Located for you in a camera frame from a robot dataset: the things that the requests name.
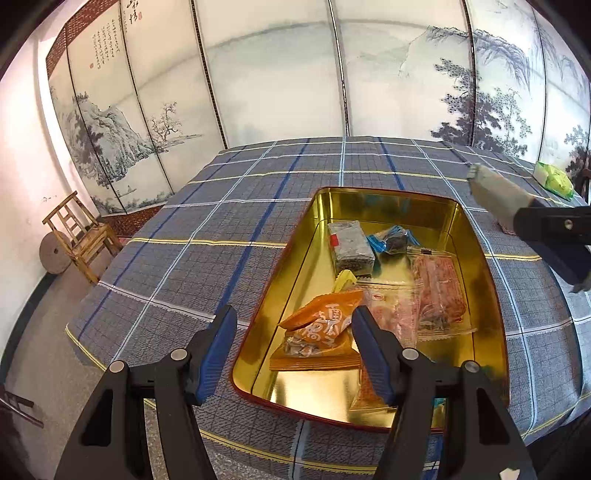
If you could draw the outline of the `blue plaid tablecloth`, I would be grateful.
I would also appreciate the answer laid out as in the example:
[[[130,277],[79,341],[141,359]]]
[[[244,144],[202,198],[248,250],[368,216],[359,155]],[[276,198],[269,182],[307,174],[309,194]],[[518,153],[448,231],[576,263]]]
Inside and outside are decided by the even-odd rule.
[[[218,154],[152,217],[82,301],[66,332],[100,367],[160,359],[223,304],[245,335],[283,249],[324,186],[378,187],[457,200],[499,294],[510,411],[527,443],[585,431],[590,417],[590,298],[572,294],[534,252],[471,198],[472,162],[547,204],[556,197],[523,159],[448,142],[380,137],[294,139]]]

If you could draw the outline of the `clear pack orange fried snacks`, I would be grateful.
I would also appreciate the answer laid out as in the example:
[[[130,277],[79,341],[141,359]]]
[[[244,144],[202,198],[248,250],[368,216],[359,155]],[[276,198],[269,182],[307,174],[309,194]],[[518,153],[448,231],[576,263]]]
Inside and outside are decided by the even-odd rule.
[[[418,293],[414,282],[360,283],[363,305],[382,330],[390,331],[403,347],[418,343]]]

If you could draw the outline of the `round stone millstone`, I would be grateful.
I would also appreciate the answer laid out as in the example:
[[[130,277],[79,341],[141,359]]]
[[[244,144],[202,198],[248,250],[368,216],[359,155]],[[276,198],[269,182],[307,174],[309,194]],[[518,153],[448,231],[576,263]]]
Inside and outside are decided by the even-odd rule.
[[[59,275],[67,270],[72,260],[67,255],[62,243],[67,237],[60,231],[48,233],[39,246],[39,259],[45,270],[53,275]]]

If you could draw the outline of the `small bamboo chair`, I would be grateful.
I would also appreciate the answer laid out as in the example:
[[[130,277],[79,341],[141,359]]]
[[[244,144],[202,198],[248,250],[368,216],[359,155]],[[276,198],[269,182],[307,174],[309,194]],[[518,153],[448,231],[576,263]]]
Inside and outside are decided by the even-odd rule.
[[[42,220],[56,237],[65,254],[94,285],[100,277],[91,269],[91,263],[103,251],[107,250],[116,257],[123,245],[114,230],[100,222],[73,191],[56,205]]]

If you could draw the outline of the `red gold toffee tin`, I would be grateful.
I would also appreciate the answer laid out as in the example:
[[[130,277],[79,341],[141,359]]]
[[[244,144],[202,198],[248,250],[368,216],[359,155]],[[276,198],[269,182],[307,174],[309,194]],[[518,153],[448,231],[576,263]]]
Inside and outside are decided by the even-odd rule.
[[[372,272],[346,279],[335,265],[332,228],[368,235],[411,232],[407,251],[379,253]],[[284,322],[318,297],[360,290],[377,324],[405,347],[459,366],[477,362],[502,399],[509,367],[496,287],[467,210],[437,195],[325,187],[315,194],[280,257],[238,351],[231,380],[245,399],[320,422],[384,431],[394,409],[373,391],[351,331],[331,350],[304,355],[287,345]]]

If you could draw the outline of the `clear grey sesame snack pack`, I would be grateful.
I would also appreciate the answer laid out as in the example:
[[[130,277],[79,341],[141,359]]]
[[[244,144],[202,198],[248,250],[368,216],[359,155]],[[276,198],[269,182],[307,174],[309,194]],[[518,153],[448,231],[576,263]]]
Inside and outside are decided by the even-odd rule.
[[[370,276],[376,256],[358,220],[328,224],[329,245],[335,273],[349,270],[359,276]]]

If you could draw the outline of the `small yellow candy packet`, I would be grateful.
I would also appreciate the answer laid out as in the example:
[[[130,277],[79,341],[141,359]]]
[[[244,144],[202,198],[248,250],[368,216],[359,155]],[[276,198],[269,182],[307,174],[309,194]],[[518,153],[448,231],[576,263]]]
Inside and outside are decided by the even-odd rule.
[[[358,284],[358,278],[351,270],[342,270],[335,278],[334,288],[332,288],[332,292],[334,293],[341,293],[344,291],[348,291],[356,287]]]

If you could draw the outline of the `green tissue pack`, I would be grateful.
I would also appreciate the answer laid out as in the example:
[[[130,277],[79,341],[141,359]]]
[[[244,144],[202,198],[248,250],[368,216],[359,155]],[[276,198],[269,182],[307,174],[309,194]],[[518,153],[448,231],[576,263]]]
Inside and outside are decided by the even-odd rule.
[[[537,162],[534,166],[533,176],[546,190],[555,195],[571,200],[575,189],[568,175],[554,165]]]

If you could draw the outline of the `painted folding screen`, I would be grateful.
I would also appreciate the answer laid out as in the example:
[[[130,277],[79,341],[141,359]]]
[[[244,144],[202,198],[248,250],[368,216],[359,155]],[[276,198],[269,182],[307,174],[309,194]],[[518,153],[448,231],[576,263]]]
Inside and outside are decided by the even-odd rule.
[[[590,76],[527,1],[89,1],[45,59],[99,216],[130,235],[219,151],[325,136],[590,162]]]

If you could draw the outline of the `navy cream biscuit pack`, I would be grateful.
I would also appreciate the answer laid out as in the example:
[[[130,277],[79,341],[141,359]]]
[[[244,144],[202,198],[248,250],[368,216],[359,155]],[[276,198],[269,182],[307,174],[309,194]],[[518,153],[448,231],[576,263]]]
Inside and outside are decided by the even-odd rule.
[[[526,190],[485,165],[472,164],[467,180],[476,203],[492,214],[504,230],[511,233],[515,231],[517,212],[529,207],[535,200]]]

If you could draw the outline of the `orange snack packet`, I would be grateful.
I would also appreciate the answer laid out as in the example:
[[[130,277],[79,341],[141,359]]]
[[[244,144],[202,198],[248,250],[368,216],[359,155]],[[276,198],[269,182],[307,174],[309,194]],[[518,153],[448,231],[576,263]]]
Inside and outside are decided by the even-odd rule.
[[[283,341],[270,355],[271,371],[358,369],[353,348],[353,311],[363,300],[361,289],[322,294],[280,322]]]

